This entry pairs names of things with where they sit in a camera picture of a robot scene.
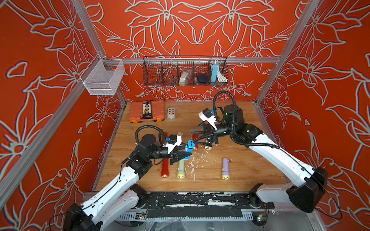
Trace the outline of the blue flashlight front row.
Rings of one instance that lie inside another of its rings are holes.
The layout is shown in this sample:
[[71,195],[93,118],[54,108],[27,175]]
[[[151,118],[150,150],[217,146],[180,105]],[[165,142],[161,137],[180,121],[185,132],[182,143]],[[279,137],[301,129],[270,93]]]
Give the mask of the blue flashlight front row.
[[192,140],[189,140],[184,151],[188,153],[189,155],[184,158],[184,160],[189,160],[190,156],[192,155],[192,151],[195,149],[196,145]]

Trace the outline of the green flashlight front row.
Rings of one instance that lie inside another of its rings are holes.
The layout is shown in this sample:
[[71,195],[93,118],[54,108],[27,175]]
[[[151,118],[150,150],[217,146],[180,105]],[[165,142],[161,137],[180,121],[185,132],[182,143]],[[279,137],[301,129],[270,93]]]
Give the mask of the green flashlight front row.
[[185,160],[183,159],[178,162],[177,178],[178,179],[185,178]]

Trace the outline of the red flashlight front row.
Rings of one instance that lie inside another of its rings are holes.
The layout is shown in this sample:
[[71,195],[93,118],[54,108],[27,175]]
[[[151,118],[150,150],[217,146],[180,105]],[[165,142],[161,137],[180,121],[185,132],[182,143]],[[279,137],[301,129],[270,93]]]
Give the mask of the red flashlight front row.
[[161,170],[161,177],[162,178],[167,178],[169,177],[169,159],[166,158],[163,162],[162,162],[162,170]]

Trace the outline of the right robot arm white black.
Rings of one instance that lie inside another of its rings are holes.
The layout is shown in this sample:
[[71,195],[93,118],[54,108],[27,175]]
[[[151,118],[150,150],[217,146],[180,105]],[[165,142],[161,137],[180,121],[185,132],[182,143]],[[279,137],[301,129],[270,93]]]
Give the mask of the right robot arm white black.
[[327,171],[295,158],[257,126],[246,123],[243,110],[236,105],[231,92],[218,92],[213,99],[213,108],[204,109],[198,116],[202,122],[191,131],[198,135],[193,140],[195,144],[212,147],[219,143],[220,137],[230,136],[234,143],[264,157],[290,180],[289,183],[278,185],[256,184],[249,191],[251,207],[259,208],[262,204],[279,202],[311,213],[327,193]]

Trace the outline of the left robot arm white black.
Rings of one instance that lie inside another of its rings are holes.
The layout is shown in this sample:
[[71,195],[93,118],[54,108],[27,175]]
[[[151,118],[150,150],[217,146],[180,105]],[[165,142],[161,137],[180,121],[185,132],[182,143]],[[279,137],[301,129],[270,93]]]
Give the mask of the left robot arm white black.
[[103,231],[127,210],[147,203],[147,192],[137,182],[151,169],[153,160],[170,164],[191,156],[195,144],[179,135],[165,136],[153,125],[135,131],[136,147],[121,163],[119,174],[101,191],[81,205],[71,205],[65,213],[64,231]]

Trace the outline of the purple flashlight front row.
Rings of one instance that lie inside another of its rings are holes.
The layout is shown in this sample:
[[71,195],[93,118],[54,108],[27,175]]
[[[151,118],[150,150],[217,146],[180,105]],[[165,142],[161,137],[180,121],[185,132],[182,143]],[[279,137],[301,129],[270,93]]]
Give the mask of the purple flashlight front row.
[[229,180],[230,179],[230,173],[229,173],[229,163],[230,163],[230,159],[228,158],[223,158],[222,159],[222,174],[221,174],[221,178],[223,180]]

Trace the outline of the white button box in bag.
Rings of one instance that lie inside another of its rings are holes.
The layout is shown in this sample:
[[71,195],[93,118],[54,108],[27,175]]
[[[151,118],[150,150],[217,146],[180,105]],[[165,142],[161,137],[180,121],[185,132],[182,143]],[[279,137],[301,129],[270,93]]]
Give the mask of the white button box in bag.
[[167,109],[167,118],[169,120],[175,119],[176,118],[176,110],[175,107],[169,107]]

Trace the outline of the orange tool case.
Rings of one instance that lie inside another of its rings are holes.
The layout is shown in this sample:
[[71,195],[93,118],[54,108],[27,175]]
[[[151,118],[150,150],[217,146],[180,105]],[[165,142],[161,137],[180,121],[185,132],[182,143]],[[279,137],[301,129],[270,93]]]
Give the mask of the orange tool case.
[[[151,102],[152,118],[142,118],[143,102]],[[147,121],[161,122],[165,119],[164,110],[165,104],[164,101],[161,100],[134,102],[131,105],[129,121],[133,124]]]

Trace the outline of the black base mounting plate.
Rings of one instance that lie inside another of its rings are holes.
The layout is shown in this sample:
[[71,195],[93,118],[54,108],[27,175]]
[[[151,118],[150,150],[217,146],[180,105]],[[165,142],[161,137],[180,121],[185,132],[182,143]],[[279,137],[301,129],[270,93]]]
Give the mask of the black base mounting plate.
[[275,205],[257,202],[248,192],[148,192],[132,211],[148,218],[244,218],[271,212]]

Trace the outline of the black card on case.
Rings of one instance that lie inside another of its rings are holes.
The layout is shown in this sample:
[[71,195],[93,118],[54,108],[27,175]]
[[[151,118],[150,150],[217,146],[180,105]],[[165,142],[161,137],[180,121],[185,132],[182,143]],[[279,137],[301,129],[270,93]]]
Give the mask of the black card on case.
[[142,118],[152,118],[151,102],[143,102]]

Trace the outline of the dark blue round item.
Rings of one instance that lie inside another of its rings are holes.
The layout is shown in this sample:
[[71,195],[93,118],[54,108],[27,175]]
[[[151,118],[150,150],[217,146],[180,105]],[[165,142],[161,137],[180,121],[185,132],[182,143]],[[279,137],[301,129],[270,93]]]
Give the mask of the dark blue round item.
[[197,83],[198,84],[208,84],[209,83],[209,78],[205,74],[199,74],[197,77]]

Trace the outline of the white bagged item in basket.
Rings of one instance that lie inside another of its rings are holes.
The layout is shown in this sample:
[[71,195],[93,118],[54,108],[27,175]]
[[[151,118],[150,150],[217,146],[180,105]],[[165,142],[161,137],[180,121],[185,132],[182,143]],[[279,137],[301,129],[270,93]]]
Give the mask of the white bagged item in basket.
[[184,71],[179,79],[179,86],[186,86],[190,82],[191,75],[191,70]]

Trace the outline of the light blue box in basket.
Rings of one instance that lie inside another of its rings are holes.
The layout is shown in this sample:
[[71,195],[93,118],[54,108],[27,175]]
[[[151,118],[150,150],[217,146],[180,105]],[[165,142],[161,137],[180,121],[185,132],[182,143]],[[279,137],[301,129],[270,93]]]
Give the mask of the light blue box in basket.
[[217,61],[211,61],[210,62],[211,69],[212,69],[212,75],[211,75],[211,86],[214,86],[217,81],[217,73],[219,70],[219,64]]

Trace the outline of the clear plastic wall bin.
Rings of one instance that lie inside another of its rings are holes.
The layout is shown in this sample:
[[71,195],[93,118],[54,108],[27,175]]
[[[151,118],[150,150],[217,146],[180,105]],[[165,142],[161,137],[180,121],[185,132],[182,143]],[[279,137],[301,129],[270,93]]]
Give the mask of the clear plastic wall bin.
[[95,60],[82,76],[86,90],[93,96],[114,96],[125,74],[122,60]]

